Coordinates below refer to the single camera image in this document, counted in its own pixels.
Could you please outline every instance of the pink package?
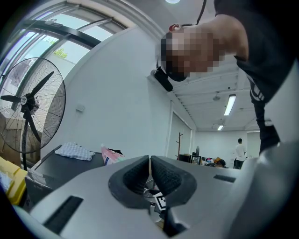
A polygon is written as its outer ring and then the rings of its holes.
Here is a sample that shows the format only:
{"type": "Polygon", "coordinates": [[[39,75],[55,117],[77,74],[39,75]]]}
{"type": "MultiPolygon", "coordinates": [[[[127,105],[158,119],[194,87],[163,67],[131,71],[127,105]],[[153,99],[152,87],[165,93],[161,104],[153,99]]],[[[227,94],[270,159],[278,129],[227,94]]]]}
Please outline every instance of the pink package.
{"type": "Polygon", "coordinates": [[[125,160],[125,156],[107,149],[103,144],[101,145],[102,157],[105,165],[113,164],[125,160]]]}

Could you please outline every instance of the fan blade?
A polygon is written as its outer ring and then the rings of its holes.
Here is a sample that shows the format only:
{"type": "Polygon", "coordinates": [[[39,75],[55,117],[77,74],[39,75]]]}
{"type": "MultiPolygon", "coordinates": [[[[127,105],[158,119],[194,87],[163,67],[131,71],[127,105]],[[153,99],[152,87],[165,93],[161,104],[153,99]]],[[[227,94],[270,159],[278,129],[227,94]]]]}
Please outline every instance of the fan blade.
{"type": "Polygon", "coordinates": [[[15,102],[15,103],[19,103],[21,100],[19,97],[15,96],[15,95],[2,95],[0,97],[0,99],[9,101],[9,102],[15,102]]]}
{"type": "Polygon", "coordinates": [[[28,108],[28,105],[26,105],[26,108],[25,108],[25,113],[24,113],[24,116],[25,116],[25,119],[28,120],[29,124],[30,124],[30,127],[31,127],[31,130],[34,134],[34,136],[36,137],[36,139],[41,142],[41,138],[39,137],[38,135],[38,132],[36,130],[36,126],[34,125],[34,122],[33,122],[33,119],[31,117],[31,114],[30,114],[30,110],[28,108]]]}
{"type": "Polygon", "coordinates": [[[40,81],[40,83],[38,83],[32,90],[30,97],[35,96],[40,89],[46,84],[46,82],[50,79],[50,77],[54,74],[54,72],[52,71],[51,73],[49,73],[44,79],[42,79],[40,81]]]}

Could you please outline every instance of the yellow plastic crate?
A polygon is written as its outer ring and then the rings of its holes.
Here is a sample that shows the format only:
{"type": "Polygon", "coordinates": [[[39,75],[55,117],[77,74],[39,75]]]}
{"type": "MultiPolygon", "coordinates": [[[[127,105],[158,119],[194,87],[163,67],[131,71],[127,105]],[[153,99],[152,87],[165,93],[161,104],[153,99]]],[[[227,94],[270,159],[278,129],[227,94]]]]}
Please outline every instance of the yellow plastic crate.
{"type": "Polygon", "coordinates": [[[19,166],[14,165],[10,161],[7,161],[0,157],[0,169],[2,172],[7,173],[12,182],[9,189],[6,191],[6,195],[13,205],[19,205],[24,191],[26,189],[25,177],[27,171],[21,169],[19,166]]]}

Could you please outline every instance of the black rectangle strip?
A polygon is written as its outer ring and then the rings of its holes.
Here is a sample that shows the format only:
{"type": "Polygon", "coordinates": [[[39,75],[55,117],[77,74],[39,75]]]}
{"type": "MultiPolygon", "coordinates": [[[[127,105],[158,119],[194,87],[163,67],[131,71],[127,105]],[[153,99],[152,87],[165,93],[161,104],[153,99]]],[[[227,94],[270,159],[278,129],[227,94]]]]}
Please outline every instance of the black rectangle strip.
{"type": "Polygon", "coordinates": [[[44,226],[52,232],[59,234],[82,201],[83,199],[79,197],[70,196],[44,223],[44,226]]]}
{"type": "Polygon", "coordinates": [[[235,182],[235,178],[234,177],[229,177],[229,176],[224,176],[224,175],[219,175],[219,174],[216,174],[214,176],[214,178],[222,180],[222,181],[230,182],[230,183],[234,183],[235,182]]]}

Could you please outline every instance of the neck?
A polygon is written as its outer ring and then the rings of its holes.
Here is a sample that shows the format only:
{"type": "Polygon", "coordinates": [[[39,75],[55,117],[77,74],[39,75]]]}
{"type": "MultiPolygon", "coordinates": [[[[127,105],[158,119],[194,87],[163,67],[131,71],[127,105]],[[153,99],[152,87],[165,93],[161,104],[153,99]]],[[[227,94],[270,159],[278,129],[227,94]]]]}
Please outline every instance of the neck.
{"type": "Polygon", "coordinates": [[[210,28],[214,37],[219,39],[225,54],[234,54],[248,60],[248,40],[244,26],[234,17],[217,15],[215,19],[204,23],[210,28]]]}

